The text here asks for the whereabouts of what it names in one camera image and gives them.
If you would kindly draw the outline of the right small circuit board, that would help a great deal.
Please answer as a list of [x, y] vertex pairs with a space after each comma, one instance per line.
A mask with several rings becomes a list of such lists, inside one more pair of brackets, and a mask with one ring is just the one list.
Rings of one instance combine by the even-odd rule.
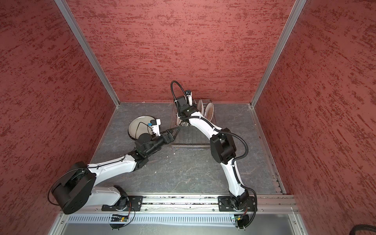
[[232, 217], [233, 219], [233, 222], [235, 223], [236, 226], [245, 226], [249, 223], [249, 215], [248, 214], [245, 214], [245, 215], [234, 215]]

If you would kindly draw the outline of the small circuit board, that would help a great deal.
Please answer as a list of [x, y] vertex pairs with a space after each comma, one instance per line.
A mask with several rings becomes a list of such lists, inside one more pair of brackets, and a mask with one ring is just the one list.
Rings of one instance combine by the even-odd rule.
[[111, 216], [111, 222], [125, 223], [128, 222], [129, 215], [113, 214]]
[[245, 215], [234, 215], [232, 217], [233, 219], [233, 222], [235, 223], [236, 226], [245, 226], [249, 223], [249, 215], [248, 214], [245, 214]]

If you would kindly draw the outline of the floral pattern white plate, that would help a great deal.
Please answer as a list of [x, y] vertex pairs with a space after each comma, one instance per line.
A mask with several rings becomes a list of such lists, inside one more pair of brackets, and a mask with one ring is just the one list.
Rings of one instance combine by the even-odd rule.
[[197, 109], [203, 115], [204, 114], [204, 105], [202, 99], [199, 99], [197, 102]]

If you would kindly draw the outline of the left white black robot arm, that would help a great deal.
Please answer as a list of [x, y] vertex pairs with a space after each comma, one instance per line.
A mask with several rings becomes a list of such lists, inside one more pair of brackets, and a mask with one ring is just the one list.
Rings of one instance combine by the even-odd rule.
[[163, 131], [160, 135], [143, 133], [135, 140], [135, 148], [117, 159], [97, 164], [77, 162], [51, 187], [48, 195], [56, 200], [64, 214], [72, 214], [89, 206], [126, 206], [128, 195], [120, 186], [101, 187], [99, 184], [115, 176], [136, 171], [164, 145], [175, 141], [180, 127]]

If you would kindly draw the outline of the brown leaf pattern plate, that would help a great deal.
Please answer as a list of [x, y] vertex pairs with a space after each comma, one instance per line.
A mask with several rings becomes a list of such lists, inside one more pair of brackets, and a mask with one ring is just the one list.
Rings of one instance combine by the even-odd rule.
[[209, 101], [204, 110], [204, 117], [208, 121], [212, 121], [213, 116], [214, 116], [214, 105], [212, 101]]

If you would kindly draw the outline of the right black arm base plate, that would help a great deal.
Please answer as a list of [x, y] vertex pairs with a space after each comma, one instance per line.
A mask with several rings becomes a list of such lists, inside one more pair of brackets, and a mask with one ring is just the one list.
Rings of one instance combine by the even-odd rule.
[[253, 196], [251, 196], [247, 203], [246, 206], [244, 206], [241, 209], [235, 209], [230, 200], [230, 196], [219, 196], [217, 198], [218, 200], [218, 209], [220, 212], [245, 212], [246, 209], [248, 212], [254, 212], [255, 211], [255, 199]]

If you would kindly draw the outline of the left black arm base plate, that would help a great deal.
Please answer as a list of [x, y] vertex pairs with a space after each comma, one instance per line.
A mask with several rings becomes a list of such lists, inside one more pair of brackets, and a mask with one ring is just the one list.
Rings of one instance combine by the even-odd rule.
[[113, 205], [103, 205], [101, 210], [104, 212], [139, 212], [143, 203], [143, 196], [128, 196], [125, 198], [122, 196], [119, 201]]

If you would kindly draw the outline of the plain cream white plate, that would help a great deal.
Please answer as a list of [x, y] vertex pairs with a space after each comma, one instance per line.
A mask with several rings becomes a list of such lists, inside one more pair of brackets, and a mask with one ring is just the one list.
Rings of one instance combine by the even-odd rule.
[[152, 116], [141, 116], [134, 119], [128, 127], [128, 135], [132, 140], [137, 140], [141, 134], [149, 133], [153, 135], [152, 128], [148, 125], [150, 121], [155, 119]]

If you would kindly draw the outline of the right corner aluminium profile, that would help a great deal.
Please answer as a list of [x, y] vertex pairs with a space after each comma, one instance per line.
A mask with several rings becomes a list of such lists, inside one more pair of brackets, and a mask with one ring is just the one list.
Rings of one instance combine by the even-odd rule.
[[250, 105], [252, 108], [255, 108], [256, 107], [256, 104], [262, 94], [262, 91], [264, 90], [265, 86], [266, 86], [266, 83], [275, 67], [275, 65], [277, 64], [278, 62], [278, 59], [291, 35], [291, 32], [294, 28], [294, 26], [296, 25], [296, 22], [303, 10], [303, 7], [306, 3], [306, 0], [296, 0], [294, 5], [293, 5], [293, 8], [290, 12], [290, 15], [286, 21], [286, 24], [283, 28], [283, 31], [280, 35], [280, 38], [276, 44], [276, 47], [272, 53], [272, 56], [268, 62], [268, 65], [265, 69], [265, 72], [261, 78], [261, 81], [259, 83], [259, 86], [258, 88], [256, 89], [256, 92], [252, 98], [252, 101], [250, 102]]

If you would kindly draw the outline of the corner aluminium profile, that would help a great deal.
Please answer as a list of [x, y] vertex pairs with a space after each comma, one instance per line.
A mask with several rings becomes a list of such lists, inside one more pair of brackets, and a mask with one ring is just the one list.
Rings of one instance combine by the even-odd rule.
[[68, 4], [64, 0], [55, 0], [54, 1], [59, 9], [59, 11], [62, 13], [64, 19], [68, 23], [71, 31], [73, 32], [75, 38], [79, 42], [81, 48], [83, 49], [85, 55], [89, 59], [92, 67], [94, 68], [96, 74], [100, 78], [104, 88], [106, 89], [108, 95], [112, 99], [113, 103], [115, 104], [115, 107], [118, 108], [121, 104], [120, 99], [118, 98], [115, 90], [113, 89], [109, 79], [107, 78], [103, 68], [101, 67], [97, 57], [95, 56], [93, 50], [91, 49], [86, 37], [84, 36], [84, 33], [82, 32], [78, 22], [73, 16], [73, 13], [71, 12]]
[[268, 62], [268, 65], [265, 69], [265, 72], [261, 78], [261, 81], [259, 83], [259, 86], [258, 88], [256, 89], [256, 92], [252, 98], [252, 101], [250, 102], [250, 105], [252, 108], [255, 108], [256, 107], [256, 104], [262, 94], [262, 91], [264, 90], [265, 86], [266, 86], [266, 83], [275, 67], [275, 65], [277, 64], [278, 62], [278, 59], [291, 35], [291, 32], [294, 28], [294, 26], [296, 25], [296, 22], [303, 10], [303, 7], [306, 3], [306, 0], [296, 0], [294, 5], [293, 5], [293, 8], [290, 12], [290, 15], [286, 21], [286, 24], [283, 28], [283, 31], [280, 35], [280, 38], [276, 44], [276, 47], [272, 53], [272, 56]]

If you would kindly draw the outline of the left small circuit board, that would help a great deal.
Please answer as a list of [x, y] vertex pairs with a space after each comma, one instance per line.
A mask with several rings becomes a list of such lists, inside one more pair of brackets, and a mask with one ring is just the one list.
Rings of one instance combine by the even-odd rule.
[[111, 222], [125, 223], [128, 222], [129, 215], [113, 214], [111, 216]]

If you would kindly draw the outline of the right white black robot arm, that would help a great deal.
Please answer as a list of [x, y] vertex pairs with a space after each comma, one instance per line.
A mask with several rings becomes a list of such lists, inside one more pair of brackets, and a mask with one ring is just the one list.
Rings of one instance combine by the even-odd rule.
[[[179, 119], [194, 126], [209, 139], [211, 155], [221, 165], [227, 179], [231, 207], [241, 211], [248, 203], [252, 203], [256, 210], [258, 203], [256, 192], [243, 184], [237, 167], [237, 161], [246, 157], [249, 152], [247, 143], [229, 129], [222, 129], [211, 123], [193, 106], [189, 98], [180, 96], [174, 98], [174, 103]], [[245, 152], [239, 157], [236, 156], [234, 138], [239, 139], [245, 148]]]

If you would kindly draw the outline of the left corner aluminium profile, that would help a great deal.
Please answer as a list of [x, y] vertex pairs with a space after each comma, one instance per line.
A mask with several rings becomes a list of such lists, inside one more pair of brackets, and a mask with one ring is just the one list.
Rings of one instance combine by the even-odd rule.
[[84, 36], [84, 33], [82, 32], [78, 22], [73, 16], [73, 13], [71, 12], [68, 4], [64, 0], [55, 0], [54, 1], [59, 9], [59, 11], [62, 13], [64, 19], [68, 23], [71, 31], [73, 32], [75, 38], [79, 42], [81, 48], [83, 49], [85, 55], [89, 59], [92, 67], [94, 68], [96, 74], [100, 78], [104, 88], [106, 89], [108, 95], [112, 99], [113, 103], [115, 104], [115, 107], [118, 108], [121, 104], [120, 99], [118, 98], [115, 90], [113, 89], [109, 79], [107, 78], [103, 68], [101, 67], [97, 57], [95, 56], [93, 50], [91, 49], [86, 37]]

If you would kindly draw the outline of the aluminium mounting rail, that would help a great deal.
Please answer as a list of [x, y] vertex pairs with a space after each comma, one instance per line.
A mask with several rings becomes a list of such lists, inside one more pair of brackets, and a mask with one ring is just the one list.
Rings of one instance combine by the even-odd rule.
[[[215, 194], [144, 194], [139, 213], [240, 213], [220, 212]], [[286, 194], [257, 195], [256, 212], [261, 214], [299, 213], [295, 198]]]

